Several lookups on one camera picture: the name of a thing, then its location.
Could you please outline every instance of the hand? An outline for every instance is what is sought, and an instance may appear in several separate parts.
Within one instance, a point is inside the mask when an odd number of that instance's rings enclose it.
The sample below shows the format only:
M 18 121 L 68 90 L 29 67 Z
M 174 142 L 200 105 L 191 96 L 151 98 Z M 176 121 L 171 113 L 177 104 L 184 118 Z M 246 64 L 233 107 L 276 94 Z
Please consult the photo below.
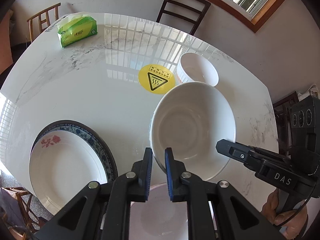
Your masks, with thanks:
M 268 219 L 271 224 L 280 225 L 282 222 L 287 220 L 290 216 L 295 213 L 295 210 L 283 212 L 279 215 L 276 215 L 276 208 L 278 206 L 278 192 L 279 189 L 276 189 L 272 192 L 267 199 L 267 202 L 263 205 L 261 214 Z M 287 227 L 286 231 L 282 234 L 286 239 L 295 238 L 303 228 L 307 220 L 308 212 L 307 206 L 305 206 L 293 219 L 287 222 L 284 227 Z

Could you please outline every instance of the marble tabletop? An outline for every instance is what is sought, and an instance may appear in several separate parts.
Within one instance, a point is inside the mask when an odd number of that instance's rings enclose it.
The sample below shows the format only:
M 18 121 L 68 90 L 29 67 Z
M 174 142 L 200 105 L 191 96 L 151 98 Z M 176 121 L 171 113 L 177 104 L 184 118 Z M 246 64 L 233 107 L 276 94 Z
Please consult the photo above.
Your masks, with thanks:
M 216 88 L 234 113 L 236 141 L 278 152 L 268 89 L 241 64 L 204 41 L 159 23 L 89 14 L 97 21 L 97 35 L 61 48 L 53 23 L 23 53 L 1 89 L 0 160 L 30 192 L 31 147 L 38 133 L 57 120 L 76 120 L 95 130 L 109 146 L 118 173 L 131 170 L 149 147 L 150 120 L 163 96 L 145 90 L 138 72 L 145 65 L 159 64 L 175 74 L 186 52 L 202 55 L 217 69 Z M 212 181 L 221 179 L 258 210 L 274 189 L 234 160 Z M 165 181 L 154 162 L 151 184 Z

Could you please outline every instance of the metal screw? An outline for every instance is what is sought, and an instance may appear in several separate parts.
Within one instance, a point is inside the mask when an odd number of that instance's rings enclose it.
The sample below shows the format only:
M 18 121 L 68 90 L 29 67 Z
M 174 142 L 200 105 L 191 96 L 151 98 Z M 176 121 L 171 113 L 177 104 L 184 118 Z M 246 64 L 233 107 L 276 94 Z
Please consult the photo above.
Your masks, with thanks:
M 129 171 L 127 172 L 127 174 L 125 175 L 128 179 L 132 179 L 136 176 L 136 174 L 133 171 Z
M 89 184 L 88 184 L 88 187 L 89 188 L 96 188 L 99 186 L 99 183 L 96 182 L 96 181 L 91 181 Z
M 229 187 L 229 182 L 227 182 L 226 180 L 222 180 L 219 182 L 219 186 L 220 187 Z
M 188 171 L 185 171 L 181 173 L 181 177 L 183 177 L 184 179 L 189 179 L 191 177 L 191 173 Z

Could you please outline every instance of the warning sticker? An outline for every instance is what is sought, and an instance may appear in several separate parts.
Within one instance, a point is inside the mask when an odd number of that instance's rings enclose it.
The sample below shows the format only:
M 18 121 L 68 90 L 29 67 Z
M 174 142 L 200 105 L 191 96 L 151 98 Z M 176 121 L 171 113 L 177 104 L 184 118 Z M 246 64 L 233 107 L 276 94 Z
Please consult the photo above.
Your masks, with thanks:
M 165 94 L 175 86 L 170 70 L 161 65 L 146 65 L 139 71 L 139 82 L 149 92 Z

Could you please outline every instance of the green tissue package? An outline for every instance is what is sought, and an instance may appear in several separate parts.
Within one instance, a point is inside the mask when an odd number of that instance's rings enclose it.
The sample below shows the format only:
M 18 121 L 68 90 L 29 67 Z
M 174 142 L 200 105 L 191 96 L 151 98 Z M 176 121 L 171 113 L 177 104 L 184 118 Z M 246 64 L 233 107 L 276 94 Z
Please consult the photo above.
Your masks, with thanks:
M 88 14 L 69 15 L 57 27 L 61 47 L 98 33 L 97 21 Z

